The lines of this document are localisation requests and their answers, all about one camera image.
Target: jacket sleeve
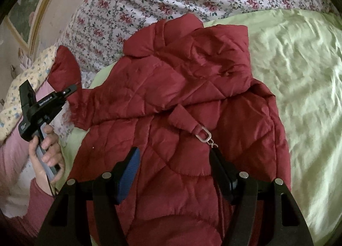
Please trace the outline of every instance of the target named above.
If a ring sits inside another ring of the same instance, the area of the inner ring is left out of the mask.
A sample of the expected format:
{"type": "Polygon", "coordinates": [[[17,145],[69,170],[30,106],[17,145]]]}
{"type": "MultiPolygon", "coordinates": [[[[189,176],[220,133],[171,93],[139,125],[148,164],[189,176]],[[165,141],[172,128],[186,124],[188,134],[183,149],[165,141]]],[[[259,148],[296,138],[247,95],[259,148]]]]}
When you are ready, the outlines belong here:
{"type": "Polygon", "coordinates": [[[5,229],[8,237],[16,239],[15,245],[33,245],[52,203],[53,197],[42,191],[33,179],[27,214],[13,218],[3,216],[1,227],[5,229]]]}

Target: floral pillow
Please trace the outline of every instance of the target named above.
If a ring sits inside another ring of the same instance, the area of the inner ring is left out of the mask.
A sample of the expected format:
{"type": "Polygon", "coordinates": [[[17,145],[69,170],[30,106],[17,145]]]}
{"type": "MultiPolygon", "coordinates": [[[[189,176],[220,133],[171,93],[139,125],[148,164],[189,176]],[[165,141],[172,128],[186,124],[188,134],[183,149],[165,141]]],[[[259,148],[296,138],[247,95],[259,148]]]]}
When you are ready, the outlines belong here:
{"type": "Polygon", "coordinates": [[[26,80],[29,80],[33,90],[36,92],[49,75],[55,60],[56,51],[56,46],[51,46],[44,50],[30,68],[26,69],[13,80],[10,89],[8,90],[3,110],[0,113],[1,144],[12,132],[22,116],[19,86],[26,80]]]}

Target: human hand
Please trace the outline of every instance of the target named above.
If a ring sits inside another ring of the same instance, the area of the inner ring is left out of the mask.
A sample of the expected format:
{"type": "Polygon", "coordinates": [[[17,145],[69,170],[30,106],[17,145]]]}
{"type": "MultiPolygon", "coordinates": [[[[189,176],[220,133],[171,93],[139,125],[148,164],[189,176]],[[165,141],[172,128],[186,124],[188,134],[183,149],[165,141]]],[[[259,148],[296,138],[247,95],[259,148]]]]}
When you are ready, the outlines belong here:
{"type": "MultiPolygon", "coordinates": [[[[49,167],[53,167],[56,164],[59,164],[60,166],[60,171],[55,176],[55,178],[50,182],[51,187],[54,190],[56,182],[62,178],[65,172],[65,161],[62,155],[60,145],[58,144],[58,135],[54,132],[53,127],[50,125],[46,125],[44,127],[44,132],[47,134],[47,137],[42,142],[42,148],[46,151],[46,153],[42,157],[42,161],[45,162],[49,167]]],[[[35,170],[35,180],[40,189],[42,189],[45,193],[51,195],[49,183],[47,182],[48,180],[46,172],[43,166],[40,164],[37,154],[35,153],[37,146],[38,137],[35,136],[30,141],[28,146],[28,153],[30,155],[33,169],[35,170]]]]}

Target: wall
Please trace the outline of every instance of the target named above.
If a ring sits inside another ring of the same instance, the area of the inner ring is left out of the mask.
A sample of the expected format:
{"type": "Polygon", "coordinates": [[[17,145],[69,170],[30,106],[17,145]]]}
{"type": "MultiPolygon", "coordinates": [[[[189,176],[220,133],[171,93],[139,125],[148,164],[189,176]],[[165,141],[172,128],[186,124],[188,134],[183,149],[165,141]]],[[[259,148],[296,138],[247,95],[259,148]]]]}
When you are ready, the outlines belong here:
{"type": "Polygon", "coordinates": [[[0,25],[0,99],[5,99],[13,80],[10,65],[19,66],[18,49],[19,43],[3,21],[0,25]]]}
{"type": "MultiPolygon", "coordinates": [[[[69,23],[72,14],[83,0],[50,0],[43,15],[38,32],[38,49],[35,53],[53,45],[69,23]]],[[[0,99],[5,99],[7,90],[12,82],[10,64],[19,66],[19,43],[3,21],[0,25],[0,99]]]]}
{"type": "Polygon", "coordinates": [[[51,0],[39,30],[37,54],[53,45],[83,0],[51,0]]]}

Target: grey handle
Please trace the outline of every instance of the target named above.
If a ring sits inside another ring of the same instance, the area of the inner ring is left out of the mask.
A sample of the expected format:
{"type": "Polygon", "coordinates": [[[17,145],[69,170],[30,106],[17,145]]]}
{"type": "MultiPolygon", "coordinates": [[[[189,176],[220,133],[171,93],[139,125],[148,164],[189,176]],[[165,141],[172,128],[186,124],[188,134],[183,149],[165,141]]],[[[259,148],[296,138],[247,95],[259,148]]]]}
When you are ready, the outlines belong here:
{"type": "Polygon", "coordinates": [[[42,146],[41,146],[41,143],[43,142],[45,137],[47,137],[47,134],[44,132],[45,126],[46,126],[46,123],[42,124],[42,126],[40,127],[40,130],[37,130],[34,134],[34,135],[37,135],[38,139],[39,139],[39,145],[38,145],[37,150],[35,152],[37,154],[37,157],[38,157],[40,164],[43,166],[43,168],[47,174],[47,177],[49,178],[50,181],[52,181],[58,173],[58,167],[57,168],[55,166],[49,167],[46,163],[44,163],[42,161],[42,157],[46,153],[46,151],[44,149],[42,149],[42,146]]]}

